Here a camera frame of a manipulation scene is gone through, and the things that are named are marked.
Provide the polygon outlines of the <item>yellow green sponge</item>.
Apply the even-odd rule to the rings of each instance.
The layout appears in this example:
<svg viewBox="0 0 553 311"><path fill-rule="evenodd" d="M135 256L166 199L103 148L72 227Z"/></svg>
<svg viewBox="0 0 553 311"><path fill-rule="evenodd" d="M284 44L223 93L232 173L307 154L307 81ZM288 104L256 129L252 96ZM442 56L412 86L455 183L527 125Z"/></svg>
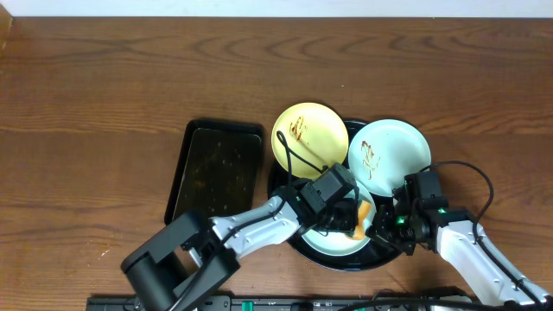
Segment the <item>yellow green sponge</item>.
<svg viewBox="0 0 553 311"><path fill-rule="evenodd" d="M372 204L366 200L362 200L358 208L358 224L354 227L353 232L348 233L346 236L351 240L363 240L365 238L365 225L370 211L372 210Z"/></svg>

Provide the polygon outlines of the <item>light blue plate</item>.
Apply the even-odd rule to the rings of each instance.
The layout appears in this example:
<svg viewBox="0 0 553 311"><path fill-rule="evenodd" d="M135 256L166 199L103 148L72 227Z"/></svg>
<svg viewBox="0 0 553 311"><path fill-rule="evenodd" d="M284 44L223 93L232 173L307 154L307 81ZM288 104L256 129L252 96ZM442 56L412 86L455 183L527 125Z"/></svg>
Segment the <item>light blue plate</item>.
<svg viewBox="0 0 553 311"><path fill-rule="evenodd" d="M353 136L347 161L357 181L372 194L391 197L404 177L430 165L431 151L423 134L396 119L372 122Z"/></svg>
<svg viewBox="0 0 553 311"><path fill-rule="evenodd" d="M376 205L364 185L358 181L357 186L359 187L358 216L365 218L363 222L359 223L353 234L310 230L302 235L301 241L306 242L315 251L333 257L351 255L367 246L370 239L365 235L365 231L372 224L376 214Z"/></svg>

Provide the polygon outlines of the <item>yellow plate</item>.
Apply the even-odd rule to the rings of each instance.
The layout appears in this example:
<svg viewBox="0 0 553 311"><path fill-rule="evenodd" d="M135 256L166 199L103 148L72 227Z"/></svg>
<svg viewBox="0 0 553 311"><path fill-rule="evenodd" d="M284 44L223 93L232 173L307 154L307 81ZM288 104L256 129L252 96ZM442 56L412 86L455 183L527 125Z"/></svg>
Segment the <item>yellow plate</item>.
<svg viewBox="0 0 553 311"><path fill-rule="evenodd" d="M292 175L315 179L322 169L345 161L349 135L342 118L317 103L290 106L276 120L271 132L271 148L286 169L291 160Z"/></svg>

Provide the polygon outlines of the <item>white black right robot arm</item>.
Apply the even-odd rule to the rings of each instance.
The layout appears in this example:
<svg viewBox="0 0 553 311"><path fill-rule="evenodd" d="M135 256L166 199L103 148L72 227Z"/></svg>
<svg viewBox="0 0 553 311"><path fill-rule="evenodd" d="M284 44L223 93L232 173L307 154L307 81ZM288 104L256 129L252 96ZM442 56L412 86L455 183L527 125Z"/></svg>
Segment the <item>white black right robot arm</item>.
<svg viewBox="0 0 553 311"><path fill-rule="evenodd" d="M488 239L466 210L451 210L444 196L396 193L395 206L378 209L366 235L408 256L417 245L433 251L463 277L480 302L551 310L552 295L528 280Z"/></svg>

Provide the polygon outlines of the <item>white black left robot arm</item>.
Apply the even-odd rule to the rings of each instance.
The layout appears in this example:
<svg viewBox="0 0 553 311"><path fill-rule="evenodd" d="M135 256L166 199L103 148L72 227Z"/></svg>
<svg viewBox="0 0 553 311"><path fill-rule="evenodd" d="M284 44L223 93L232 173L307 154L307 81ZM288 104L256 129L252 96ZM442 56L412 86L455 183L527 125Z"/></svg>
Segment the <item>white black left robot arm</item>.
<svg viewBox="0 0 553 311"><path fill-rule="evenodd" d="M209 219L186 212L133 251L121 270L146 309L192 310L239 269L240 258L323 224L342 201L356 213L358 191L353 181L297 182L244 213Z"/></svg>

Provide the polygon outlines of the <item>black round tray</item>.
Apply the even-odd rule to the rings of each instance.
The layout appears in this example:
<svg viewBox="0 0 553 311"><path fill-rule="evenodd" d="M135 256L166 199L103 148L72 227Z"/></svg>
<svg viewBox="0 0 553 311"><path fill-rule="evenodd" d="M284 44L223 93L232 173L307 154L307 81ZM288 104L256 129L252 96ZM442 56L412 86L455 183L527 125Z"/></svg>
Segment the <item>black round tray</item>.
<svg viewBox="0 0 553 311"><path fill-rule="evenodd" d="M369 123L364 120L359 119L343 119L343 122L346 126L348 135L350 136L350 142L353 139L353 136L357 134L364 126ZM280 186L285 185L287 179L287 173L280 166L280 164L275 160L272 164L270 174L268 177L267 183L267 193L268 198L271 197L273 192ZM391 205L392 198L384 197L374 193L369 192L369 198L373 199L378 209L381 205ZM301 237L292 237L287 240L288 244L300 253L302 256L308 260L319 264L325 268L331 270L341 270L341 271L360 271L360 270L373 270L382 265L385 265L392 260L399 257L402 252L398 250L386 249L385 247L374 244L373 242L367 241L364 245L360 247L360 250L354 251L348 255L340 256L330 256L323 254L321 251L315 249L314 246L308 244L304 238L307 237L307 233Z"/></svg>

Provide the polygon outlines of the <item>black rectangular tray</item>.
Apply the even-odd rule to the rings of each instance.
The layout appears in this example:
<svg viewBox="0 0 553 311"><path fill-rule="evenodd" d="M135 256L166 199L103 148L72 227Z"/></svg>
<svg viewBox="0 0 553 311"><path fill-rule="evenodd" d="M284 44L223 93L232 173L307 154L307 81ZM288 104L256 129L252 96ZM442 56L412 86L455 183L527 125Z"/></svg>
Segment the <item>black rectangular tray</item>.
<svg viewBox="0 0 553 311"><path fill-rule="evenodd" d="M164 223L188 211L200 211L208 218L249 211L263 159L262 125L210 118L190 121Z"/></svg>

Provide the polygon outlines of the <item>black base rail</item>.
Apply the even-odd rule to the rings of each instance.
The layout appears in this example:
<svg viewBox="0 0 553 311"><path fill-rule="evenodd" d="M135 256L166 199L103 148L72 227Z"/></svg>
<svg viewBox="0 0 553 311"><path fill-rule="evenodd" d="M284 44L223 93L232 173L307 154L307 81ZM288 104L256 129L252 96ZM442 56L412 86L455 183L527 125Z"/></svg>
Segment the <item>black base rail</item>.
<svg viewBox="0 0 553 311"><path fill-rule="evenodd" d="M333 311L363 302L362 299L255 298L216 295L207 298L199 311ZM86 311L144 311L135 296L89 297Z"/></svg>

